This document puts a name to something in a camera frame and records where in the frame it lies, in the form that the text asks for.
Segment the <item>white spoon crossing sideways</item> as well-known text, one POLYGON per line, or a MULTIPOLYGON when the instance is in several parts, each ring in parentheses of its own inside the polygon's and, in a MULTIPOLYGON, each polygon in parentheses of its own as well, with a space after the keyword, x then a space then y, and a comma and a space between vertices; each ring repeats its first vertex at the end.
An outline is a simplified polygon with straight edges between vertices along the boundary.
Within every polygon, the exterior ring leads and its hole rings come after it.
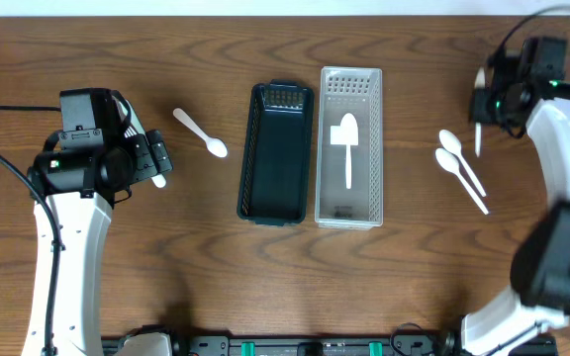
POLYGON ((351 113, 346 113, 340 122, 342 131, 342 143, 345 149, 345 188, 351 189, 352 186, 352 163, 351 148, 358 146, 358 125, 357 120, 351 113))

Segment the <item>white label in clear basket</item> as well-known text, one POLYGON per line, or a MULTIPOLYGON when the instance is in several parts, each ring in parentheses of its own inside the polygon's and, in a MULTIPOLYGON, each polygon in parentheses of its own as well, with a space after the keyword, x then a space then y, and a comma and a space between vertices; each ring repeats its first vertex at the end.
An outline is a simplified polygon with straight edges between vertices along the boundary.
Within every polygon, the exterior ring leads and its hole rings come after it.
POLYGON ((358 131, 352 127, 331 126, 331 145, 358 146, 358 131))

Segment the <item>white plastic fork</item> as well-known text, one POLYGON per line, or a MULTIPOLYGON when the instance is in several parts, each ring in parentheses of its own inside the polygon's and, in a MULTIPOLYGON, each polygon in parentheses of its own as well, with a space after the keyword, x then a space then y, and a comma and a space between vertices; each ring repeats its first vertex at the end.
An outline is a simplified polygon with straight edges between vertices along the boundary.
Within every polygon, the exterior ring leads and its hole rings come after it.
POLYGON ((162 174, 157 174, 153 176, 151 178, 151 181, 159 189, 164 188, 166 186, 166 179, 162 174))
POLYGON ((119 113, 122 121, 124 121, 127 116, 130 116, 131 118, 130 125, 125 130, 124 136, 131 137, 138 134, 145 134, 143 125, 131 103, 128 100, 121 102, 118 99, 115 99, 115 102, 119 108, 119 113))

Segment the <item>white plastic spoon left side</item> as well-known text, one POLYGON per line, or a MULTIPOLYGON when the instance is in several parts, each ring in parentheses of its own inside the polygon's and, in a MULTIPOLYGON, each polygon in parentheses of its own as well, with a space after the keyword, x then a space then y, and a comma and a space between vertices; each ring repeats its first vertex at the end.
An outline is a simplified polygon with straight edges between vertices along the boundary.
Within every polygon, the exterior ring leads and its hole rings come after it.
POLYGON ((184 110, 175 108, 172 114, 178 122, 183 124, 187 129, 205 142, 205 145, 211 154, 219 158, 226 158, 228 156, 229 152, 226 145, 219 138, 207 135, 184 110))

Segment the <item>white plastic fork upper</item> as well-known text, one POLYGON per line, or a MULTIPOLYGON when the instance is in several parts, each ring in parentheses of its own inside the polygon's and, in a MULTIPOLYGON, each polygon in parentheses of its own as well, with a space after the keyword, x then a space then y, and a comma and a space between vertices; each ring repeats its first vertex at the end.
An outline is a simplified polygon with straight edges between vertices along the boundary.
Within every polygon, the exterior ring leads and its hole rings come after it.
POLYGON ((131 103, 128 100, 121 102, 118 99, 115 99, 115 102, 119 108, 119 113, 122 121, 124 121, 127 116, 130 116, 131 118, 130 125, 125 130, 124 136, 131 137, 138 134, 145 134, 143 125, 131 103))

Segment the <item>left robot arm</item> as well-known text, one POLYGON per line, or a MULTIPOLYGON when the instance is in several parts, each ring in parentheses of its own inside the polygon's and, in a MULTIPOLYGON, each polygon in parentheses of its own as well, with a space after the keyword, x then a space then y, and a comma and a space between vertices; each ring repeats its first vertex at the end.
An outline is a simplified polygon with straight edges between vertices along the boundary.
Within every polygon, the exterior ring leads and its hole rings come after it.
POLYGON ((102 256, 118 193, 172 168, 157 130, 102 139, 101 130, 56 132, 28 170, 37 267, 25 355, 102 355, 102 256))

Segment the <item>clear plastic basket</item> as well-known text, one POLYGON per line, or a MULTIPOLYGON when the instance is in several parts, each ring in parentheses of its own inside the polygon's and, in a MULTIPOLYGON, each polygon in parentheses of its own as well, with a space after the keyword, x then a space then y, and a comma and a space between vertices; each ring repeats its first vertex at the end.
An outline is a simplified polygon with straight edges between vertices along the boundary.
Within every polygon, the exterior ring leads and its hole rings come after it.
POLYGON ((383 224, 383 74, 379 68, 326 66, 321 71, 315 193, 320 227, 368 230, 383 224), (345 188, 345 145, 331 145, 331 126, 357 120, 352 186, 345 188))

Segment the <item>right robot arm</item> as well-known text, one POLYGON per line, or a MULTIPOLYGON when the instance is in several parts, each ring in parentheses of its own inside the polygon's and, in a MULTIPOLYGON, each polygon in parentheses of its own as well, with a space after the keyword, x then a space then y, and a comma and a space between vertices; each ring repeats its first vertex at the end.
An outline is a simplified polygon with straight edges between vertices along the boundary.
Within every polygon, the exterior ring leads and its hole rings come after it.
POLYGON ((470 104, 476 124, 527 135, 538 154, 548 211, 517 250, 510 284, 447 334, 441 355, 509 355, 570 322, 570 83, 566 49, 534 39, 518 54, 498 49, 492 81, 477 74, 470 104))

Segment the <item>white plastic fork middle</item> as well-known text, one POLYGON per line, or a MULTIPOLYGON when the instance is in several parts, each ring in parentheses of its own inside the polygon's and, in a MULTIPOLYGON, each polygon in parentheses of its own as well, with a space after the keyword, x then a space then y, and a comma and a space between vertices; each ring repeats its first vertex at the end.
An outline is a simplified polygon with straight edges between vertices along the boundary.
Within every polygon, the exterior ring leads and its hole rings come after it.
POLYGON ((157 174, 153 176, 151 178, 151 181, 159 189, 164 188, 166 186, 166 179, 162 174, 157 174))

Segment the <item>black plastic basket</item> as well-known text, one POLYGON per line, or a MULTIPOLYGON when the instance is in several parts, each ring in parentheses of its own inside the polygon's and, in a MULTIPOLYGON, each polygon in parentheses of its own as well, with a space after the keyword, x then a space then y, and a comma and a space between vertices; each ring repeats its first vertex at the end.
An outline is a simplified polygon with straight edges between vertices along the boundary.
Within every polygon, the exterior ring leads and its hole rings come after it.
POLYGON ((237 215, 283 226, 306 216, 314 92, 273 80, 251 89, 237 215))

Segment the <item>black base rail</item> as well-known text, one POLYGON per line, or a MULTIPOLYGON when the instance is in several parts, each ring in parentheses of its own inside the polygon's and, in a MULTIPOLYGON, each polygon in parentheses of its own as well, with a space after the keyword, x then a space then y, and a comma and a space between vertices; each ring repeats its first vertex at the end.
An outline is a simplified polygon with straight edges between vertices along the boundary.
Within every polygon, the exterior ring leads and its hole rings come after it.
POLYGON ((173 355, 188 356, 432 356, 435 347, 424 335, 393 338, 227 338, 200 336, 173 341, 173 355))

